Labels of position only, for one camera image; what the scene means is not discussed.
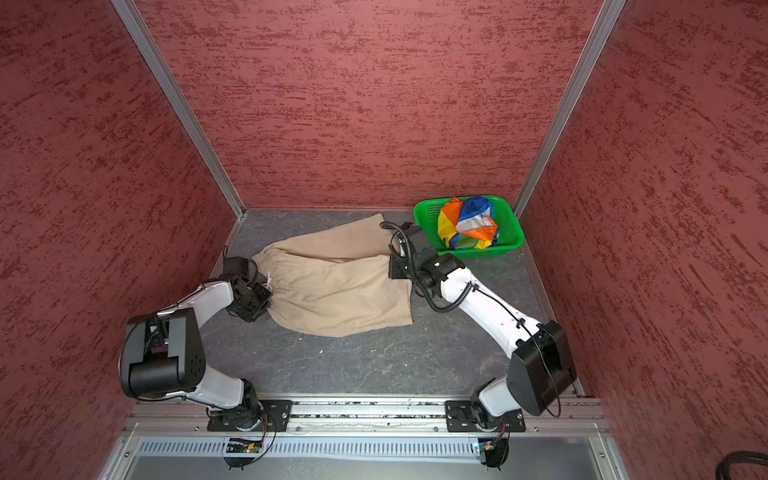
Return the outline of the beige shorts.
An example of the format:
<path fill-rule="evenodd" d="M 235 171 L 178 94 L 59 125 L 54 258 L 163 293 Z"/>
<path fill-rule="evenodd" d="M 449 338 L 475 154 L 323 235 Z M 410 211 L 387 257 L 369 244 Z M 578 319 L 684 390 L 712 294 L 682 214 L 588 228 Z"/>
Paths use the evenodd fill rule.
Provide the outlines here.
<path fill-rule="evenodd" d="M 295 332 L 334 338 L 411 325 L 411 283 L 389 277 L 383 221 L 375 214 L 257 253 L 253 259 L 272 293 L 272 319 Z"/>

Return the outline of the green plastic basket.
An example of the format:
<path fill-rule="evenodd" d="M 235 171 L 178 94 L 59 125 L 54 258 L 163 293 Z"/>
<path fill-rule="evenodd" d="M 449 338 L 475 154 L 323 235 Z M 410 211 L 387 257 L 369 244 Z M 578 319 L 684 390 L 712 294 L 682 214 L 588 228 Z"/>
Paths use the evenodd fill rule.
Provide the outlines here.
<path fill-rule="evenodd" d="M 415 222 L 427 235 L 427 238 L 440 254 L 450 253 L 462 259 L 481 258 L 504 255 L 523 245 L 525 235 L 510 205 L 501 197 L 480 195 L 491 200 L 494 204 L 494 221 L 499 227 L 497 244 L 486 250 L 449 250 L 440 240 L 437 233 L 437 218 L 442 207 L 453 198 L 467 200 L 475 196 L 452 197 L 434 200 L 424 200 L 413 209 Z"/>

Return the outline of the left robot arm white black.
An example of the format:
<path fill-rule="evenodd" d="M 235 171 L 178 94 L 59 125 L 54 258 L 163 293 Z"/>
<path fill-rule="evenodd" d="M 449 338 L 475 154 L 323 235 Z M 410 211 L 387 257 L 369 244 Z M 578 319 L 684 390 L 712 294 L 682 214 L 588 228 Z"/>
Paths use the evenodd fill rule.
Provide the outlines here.
<path fill-rule="evenodd" d="M 268 415 L 248 380 L 207 363 L 200 329 L 224 311 L 247 323 L 268 309 L 272 293 L 242 274 L 211 279 L 173 305 L 131 319 L 118 359 L 123 393 L 142 402 L 185 400 L 207 408 L 209 426 L 267 428 Z"/>

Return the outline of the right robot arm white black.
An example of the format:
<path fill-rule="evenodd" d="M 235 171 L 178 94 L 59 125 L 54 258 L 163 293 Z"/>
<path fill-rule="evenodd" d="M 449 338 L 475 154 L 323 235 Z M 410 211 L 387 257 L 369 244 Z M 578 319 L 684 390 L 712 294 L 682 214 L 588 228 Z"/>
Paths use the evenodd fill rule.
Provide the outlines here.
<path fill-rule="evenodd" d="M 523 313 L 483 284 L 456 256 L 440 254 L 422 228 L 389 221 L 380 227 L 392 233 L 388 276 L 408 280 L 436 313 L 460 310 L 503 350 L 507 374 L 479 387 L 468 413 L 476 427 L 494 431 L 504 416 L 525 412 L 539 416 L 562 413 L 561 395 L 577 380 L 564 329 Z"/>

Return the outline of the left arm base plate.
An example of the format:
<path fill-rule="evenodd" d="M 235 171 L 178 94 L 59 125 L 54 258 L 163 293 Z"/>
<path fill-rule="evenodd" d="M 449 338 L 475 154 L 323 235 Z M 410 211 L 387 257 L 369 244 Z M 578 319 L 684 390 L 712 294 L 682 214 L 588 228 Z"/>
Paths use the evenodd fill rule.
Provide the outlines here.
<path fill-rule="evenodd" d="M 294 402 L 287 399 L 261 400 L 258 414 L 232 410 L 209 410 L 208 432 L 242 434 L 285 432 Z"/>

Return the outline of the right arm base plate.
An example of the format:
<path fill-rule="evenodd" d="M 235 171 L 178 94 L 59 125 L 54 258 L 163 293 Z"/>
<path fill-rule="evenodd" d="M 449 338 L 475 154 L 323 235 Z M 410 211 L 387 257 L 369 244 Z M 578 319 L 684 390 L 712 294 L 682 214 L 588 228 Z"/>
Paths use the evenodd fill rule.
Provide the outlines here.
<path fill-rule="evenodd" d="M 446 425 L 451 433 L 522 433 L 526 425 L 521 410 L 493 416 L 479 401 L 449 400 L 444 403 Z"/>

